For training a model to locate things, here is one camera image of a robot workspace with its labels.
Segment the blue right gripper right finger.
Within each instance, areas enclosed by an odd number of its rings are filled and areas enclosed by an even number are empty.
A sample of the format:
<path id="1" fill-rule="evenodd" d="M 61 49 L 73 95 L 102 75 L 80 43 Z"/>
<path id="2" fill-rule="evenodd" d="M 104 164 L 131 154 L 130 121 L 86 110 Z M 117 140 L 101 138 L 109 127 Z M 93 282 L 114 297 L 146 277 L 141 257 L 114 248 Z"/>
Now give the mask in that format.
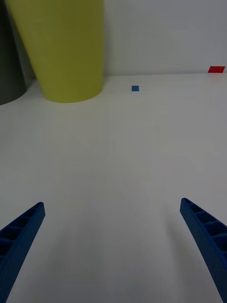
<path id="1" fill-rule="evenodd" d="M 199 248 L 222 301 L 227 302 L 227 227 L 187 198 L 181 200 L 180 213 Z"/>

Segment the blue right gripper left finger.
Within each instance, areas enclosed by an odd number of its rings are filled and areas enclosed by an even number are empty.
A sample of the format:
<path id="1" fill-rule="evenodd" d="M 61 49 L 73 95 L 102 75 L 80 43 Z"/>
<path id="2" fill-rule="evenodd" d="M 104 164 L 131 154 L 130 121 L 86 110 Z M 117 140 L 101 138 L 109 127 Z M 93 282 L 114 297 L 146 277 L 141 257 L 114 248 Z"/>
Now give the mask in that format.
<path id="1" fill-rule="evenodd" d="M 7 301 L 44 218 L 39 202 L 0 231 L 0 302 Z"/>

